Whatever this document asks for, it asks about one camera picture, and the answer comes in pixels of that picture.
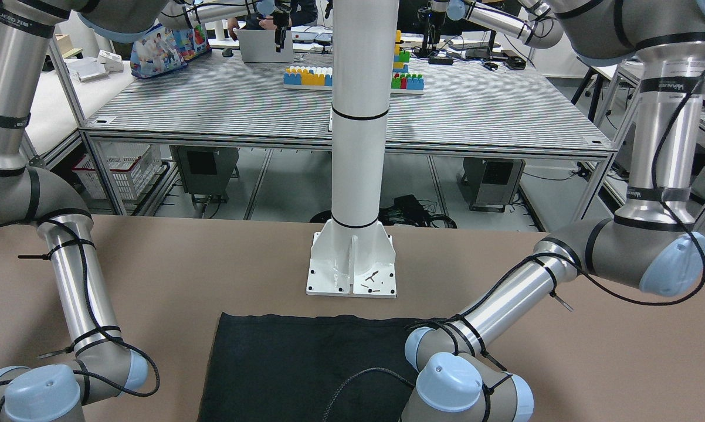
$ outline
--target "laptop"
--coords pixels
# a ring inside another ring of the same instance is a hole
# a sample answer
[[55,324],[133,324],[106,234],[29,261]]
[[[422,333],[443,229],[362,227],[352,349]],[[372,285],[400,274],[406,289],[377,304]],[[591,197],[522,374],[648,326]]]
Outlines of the laptop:
[[245,63],[292,63],[293,32],[287,32],[285,45],[280,53],[274,48],[274,31],[266,29],[238,29],[240,58]]

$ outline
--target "person's hand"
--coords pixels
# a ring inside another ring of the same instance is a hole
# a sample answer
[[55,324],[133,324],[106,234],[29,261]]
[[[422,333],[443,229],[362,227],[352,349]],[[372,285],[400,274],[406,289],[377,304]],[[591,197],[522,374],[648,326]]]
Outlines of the person's hand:
[[274,24],[274,19],[272,19],[272,16],[266,16],[264,19],[261,19],[261,21],[259,21],[259,26],[266,29],[267,31],[274,31],[275,29],[277,29],[277,26]]
[[238,20],[234,17],[227,19],[227,33],[230,35],[232,40],[237,41],[238,35],[235,34],[235,29],[240,29],[240,26],[238,26]]

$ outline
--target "white lego base plate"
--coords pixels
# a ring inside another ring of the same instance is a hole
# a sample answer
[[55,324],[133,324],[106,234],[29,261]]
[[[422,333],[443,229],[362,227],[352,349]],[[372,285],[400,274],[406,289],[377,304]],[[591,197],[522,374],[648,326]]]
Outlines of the white lego base plate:
[[[289,85],[283,84],[287,89],[305,89],[307,91],[331,91],[331,86],[321,85]],[[401,94],[402,96],[422,96],[424,89],[391,89],[392,94]]]
[[[313,235],[313,243],[318,240],[317,232]],[[376,264],[363,275],[355,277],[350,291],[350,279],[347,275],[334,269],[330,261],[315,262],[310,260],[306,293],[318,296],[345,297],[397,297],[397,277],[394,264]]]

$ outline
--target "black cloth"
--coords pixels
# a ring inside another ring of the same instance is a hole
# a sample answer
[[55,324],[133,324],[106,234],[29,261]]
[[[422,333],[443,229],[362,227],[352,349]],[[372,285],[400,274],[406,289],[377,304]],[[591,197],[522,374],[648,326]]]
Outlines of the black cloth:
[[[293,26],[315,22],[317,14],[316,0],[290,0],[290,21]],[[259,26],[261,19],[262,16],[258,13],[246,16],[246,26],[243,29],[263,29]]]
[[[415,321],[223,314],[199,420],[320,421],[340,384],[374,366],[415,383],[417,372],[404,357],[405,327]],[[411,393],[388,374],[364,374],[345,387],[328,422],[397,422]]]

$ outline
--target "person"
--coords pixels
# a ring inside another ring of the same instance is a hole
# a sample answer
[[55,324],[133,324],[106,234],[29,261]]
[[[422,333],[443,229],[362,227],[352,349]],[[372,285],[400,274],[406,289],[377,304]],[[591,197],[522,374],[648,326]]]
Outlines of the person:
[[[316,21],[318,10],[316,0],[291,0],[290,1],[290,26],[301,26]],[[230,38],[237,40],[235,29],[240,29],[238,19],[231,17],[227,19],[227,32]],[[271,16],[262,16],[258,13],[246,16],[246,25],[243,29],[266,29],[274,31],[277,29]]]

